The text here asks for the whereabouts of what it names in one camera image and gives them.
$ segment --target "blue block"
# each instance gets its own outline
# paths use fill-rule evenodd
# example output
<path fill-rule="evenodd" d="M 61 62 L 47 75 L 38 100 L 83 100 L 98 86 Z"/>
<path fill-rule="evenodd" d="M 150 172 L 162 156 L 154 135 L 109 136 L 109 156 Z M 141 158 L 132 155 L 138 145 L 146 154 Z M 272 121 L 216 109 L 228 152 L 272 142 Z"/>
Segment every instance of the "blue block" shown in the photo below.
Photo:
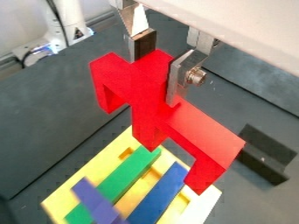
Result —
<path fill-rule="evenodd" d="M 174 195 L 182 188 L 186 173 L 188 171 L 174 162 L 134 211 L 126 217 L 129 224 L 153 224 L 157 222 Z"/>
<path fill-rule="evenodd" d="M 71 187 L 79 203 L 87 209 L 90 217 L 97 224 L 123 223 L 118 212 L 114 210 L 111 204 L 99 195 L 97 189 L 82 178 L 78 183 Z"/>

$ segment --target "yellow block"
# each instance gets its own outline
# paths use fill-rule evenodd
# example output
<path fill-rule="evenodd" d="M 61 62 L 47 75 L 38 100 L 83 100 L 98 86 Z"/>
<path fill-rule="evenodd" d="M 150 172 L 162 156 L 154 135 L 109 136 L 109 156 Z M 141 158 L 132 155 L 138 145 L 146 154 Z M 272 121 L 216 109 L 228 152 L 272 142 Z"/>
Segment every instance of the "yellow block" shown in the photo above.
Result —
<path fill-rule="evenodd" d="M 220 198 L 220 194 L 220 190 L 213 185 L 210 185 L 200 196 L 196 195 L 192 198 L 190 203 L 182 210 L 178 219 L 169 223 L 202 224 L 208 218 L 210 209 L 213 208 Z"/>
<path fill-rule="evenodd" d="M 70 188 L 77 184 L 81 178 L 86 177 L 91 185 L 97 186 L 138 146 L 140 143 L 132 137 L 132 129 L 129 127 L 41 203 L 53 223 L 67 224 L 63 217 L 79 203 Z M 134 182 L 114 204 L 114 208 L 119 212 L 122 218 L 126 218 L 133 212 L 137 204 L 152 190 L 156 182 L 174 161 L 189 170 L 189 167 L 182 161 L 177 159 L 162 146 L 158 147 L 162 150 L 161 156 L 156 159 L 144 176 Z M 185 211 L 196 210 L 196 203 L 193 203 L 193 201 L 198 201 L 198 196 L 185 185 L 172 200 L 157 223 L 168 224 L 174 223 L 177 220 L 181 221 L 181 214 L 188 215 L 189 212 L 185 213 Z"/>

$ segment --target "gray table surface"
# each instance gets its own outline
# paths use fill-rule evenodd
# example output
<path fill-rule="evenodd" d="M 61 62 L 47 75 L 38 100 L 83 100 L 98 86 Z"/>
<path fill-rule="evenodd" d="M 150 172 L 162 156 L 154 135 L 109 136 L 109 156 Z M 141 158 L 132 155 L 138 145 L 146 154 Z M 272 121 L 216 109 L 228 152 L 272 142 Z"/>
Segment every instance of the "gray table surface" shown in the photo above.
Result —
<path fill-rule="evenodd" d="M 186 48 L 188 28 L 158 13 L 152 11 L 148 13 L 149 25 L 158 33 L 157 47 L 174 56 Z M 121 48 L 122 45 L 118 26 L 114 25 L 107 28 L 85 42 L 73 47 L 78 51 L 85 45 L 91 45 L 93 49 L 87 52 L 89 58 L 97 57 L 95 52 L 101 48 L 105 49 L 105 52 L 113 49 L 117 52 L 117 48 Z M 50 67 L 53 59 L 45 61 L 46 65 L 43 67 Z M 225 81 L 216 74 L 208 74 L 206 82 L 200 88 L 190 87 L 186 99 L 236 134 L 249 123 L 292 150 L 299 151 L 297 117 Z M 3 203 L 5 209 L 9 209 L 13 216 L 11 223 L 49 223 L 39 202 L 129 126 L 129 113 L 130 111 L 126 109 L 35 179 L 25 190 Z M 188 165 L 192 164 L 192 157 L 185 154 L 172 140 L 168 139 L 162 145 Z M 278 186 L 270 186 L 242 164 L 234 161 L 214 183 L 222 194 L 205 223 L 297 223 L 297 170 L 299 158 L 296 157 L 285 168 L 285 173 L 290 176 L 290 179 Z"/>
<path fill-rule="evenodd" d="M 0 81 L 0 196 L 10 199 L 117 114 L 94 97 L 89 62 L 126 49 L 93 39 Z"/>

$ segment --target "screw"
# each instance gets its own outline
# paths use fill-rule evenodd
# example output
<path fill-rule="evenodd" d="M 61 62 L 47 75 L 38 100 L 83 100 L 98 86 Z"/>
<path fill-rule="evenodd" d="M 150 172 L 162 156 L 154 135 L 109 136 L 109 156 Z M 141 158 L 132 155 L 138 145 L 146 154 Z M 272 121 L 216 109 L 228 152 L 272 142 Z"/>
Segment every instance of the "screw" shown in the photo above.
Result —
<path fill-rule="evenodd" d="M 194 67 L 189 72 L 186 72 L 186 82 L 194 86 L 200 86 L 205 81 L 206 73 Z"/>

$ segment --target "toy block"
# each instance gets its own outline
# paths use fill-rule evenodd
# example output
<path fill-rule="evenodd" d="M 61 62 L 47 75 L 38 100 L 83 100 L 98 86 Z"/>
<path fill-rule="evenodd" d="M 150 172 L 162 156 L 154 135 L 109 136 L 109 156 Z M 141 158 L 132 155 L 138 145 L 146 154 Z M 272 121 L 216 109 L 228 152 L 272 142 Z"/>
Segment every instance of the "toy block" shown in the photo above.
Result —
<path fill-rule="evenodd" d="M 70 188 L 83 177 L 93 186 L 98 186 L 118 165 L 126 158 L 129 158 L 138 146 L 140 143 L 132 137 L 132 129 L 129 127 L 41 203 L 53 223 L 67 224 L 63 217 L 79 203 Z M 158 158 L 114 204 L 114 209 L 119 213 L 119 217 L 114 219 L 115 223 L 121 223 L 121 220 L 134 211 L 137 205 L 145 198 L 145 195 L 150 192 L 174 162 L 177 162 L 185 170 L 189 170 L 189 167 L 162 146 L 158 146 L 158 148 L 161 149 Z M 212 187 L 212 189 L 213 191 L 209 191 L 210 196 L 213 193 L 217 194 L 220 192 L 214 187 Z M 197 194 L 185 185 L 173 197 L 172 202 L 156 223 L 174 223 L 188 210 L 188 207 L 193 204 L 192 201 L 196 200 L 197 197 Z M 201 214 L 201 209 L 204 209 L 204 207 L 197 207 L 194 213 Z"/>
<path fill-rule="evenodd" d="M 118 213 L 85 178 L 71 187 L 71 191 L 75 193 L 83 207 L 87 209 L 91 220 L 97 224 L 113 223 Z M 71 220 L 69 223 L 82 222 L 81 220 Z"/>
<path fill-rule="evenodd" d="M 156 159 L 144 176 L 134 182 L 121 199 L 114 204 L 114 208 L 123 218 L 126 218 L 127 215 L 133 212 L 140 201 L 150 192 L 154 187 L 154 184 L 157 183 L 165 172 L 169 170 L 170 166 L 173 165 L 173 162 L 176 161 L 170 152 L 162 146 L 158 146 L 158 148 L 162 149 L 161 156 Z"/>
<path fill-rule="evenodd" d="M 190 200 L 174 224 L 202 224 L 220 198 L 220 190 L 210 185 L 202 194 Z"/>
<path fill-rule="evenodd" d="M 133 154 L 125 159 L 122 164 L 111 171 L 111 173 L 97 186 L 98 192 L 107 201 L 110 201 L 113 204 L 115 203 L 118 198 L 123 195 L 126 189 L 142 176 L 148 167 L 154 162 L 160 154 L 161 150 L 158 148 L 152 153 L 142 146 L 136 149 Z M 65 216 L 65 220 L 69 224 L 89 223 L 90 217 L 83 210 L 85 208 L 81 204 L 78 204 L 71 209 L 71 211 Z"/>
<path fill-rule="evenodd" d="M 129 127 L 41 202 L 53 223 L 67 224 L 63 217 L 79 203 L 70 190 L 75 183 L 86 177 L 90 184 L 97 186 L 140 146 L 130 132 Z"/>
<path fill-rule="evenodd" d="M 134 211 L 126 217 L 127 223 L 156 223 L 174 195 L 182 188 L 182 179 L 186 173 L 188 171 L 174 162 Z"/>
<path fill-rule="evenodd" d="M 89 63 L 98 106 L 110 113 L 132 107 L 132 135 L 150 151 L 169 137 L 196 161 L 184 183 L 197 193 L 220 177 L 244 141 L 177 96 L 165 104 L 166 74 L 172 57 L 160 50 L 129 64 L 113 53 Z"/>
<path fill-rule="evenodd" d="M 245 125 L 238 136 L 246 144 L 237 155 L 237 161 L 277 186 L 289 179 L 284 171 L 296 152 L 249 124 Z"/>

